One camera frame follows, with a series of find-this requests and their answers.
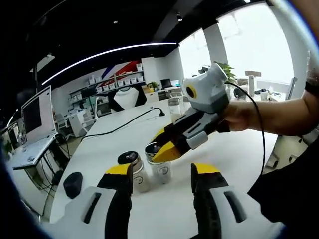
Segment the person's right hand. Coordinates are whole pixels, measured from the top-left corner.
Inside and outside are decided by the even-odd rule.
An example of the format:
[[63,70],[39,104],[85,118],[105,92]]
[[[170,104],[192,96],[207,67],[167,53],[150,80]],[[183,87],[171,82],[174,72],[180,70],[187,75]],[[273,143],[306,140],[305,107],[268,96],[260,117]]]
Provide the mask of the person's right hand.
[[249,102],[231,101],[223,112],[222,121],[217,127],[217,132],[226,133],[247,130],[251,109]]

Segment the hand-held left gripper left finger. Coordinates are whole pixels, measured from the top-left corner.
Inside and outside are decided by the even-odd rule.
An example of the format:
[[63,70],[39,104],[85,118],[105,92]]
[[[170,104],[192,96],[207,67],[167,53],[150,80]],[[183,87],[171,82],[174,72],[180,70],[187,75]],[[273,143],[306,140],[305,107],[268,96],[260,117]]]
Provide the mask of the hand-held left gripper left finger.
[[126,239],[132,208],[133,167],[108,169],[97,187],[88,187],[70,201],[64,215],[48,225],[52,239]]

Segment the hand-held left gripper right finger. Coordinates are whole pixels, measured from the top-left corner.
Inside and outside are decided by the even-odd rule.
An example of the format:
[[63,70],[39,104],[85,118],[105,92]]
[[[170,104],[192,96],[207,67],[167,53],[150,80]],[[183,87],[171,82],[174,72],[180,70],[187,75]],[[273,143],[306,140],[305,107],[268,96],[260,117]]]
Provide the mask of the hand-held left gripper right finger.
[[282,223],[272,223],[248,195],[230,186],[212,165],[191,165],[197,239],[276,239]]

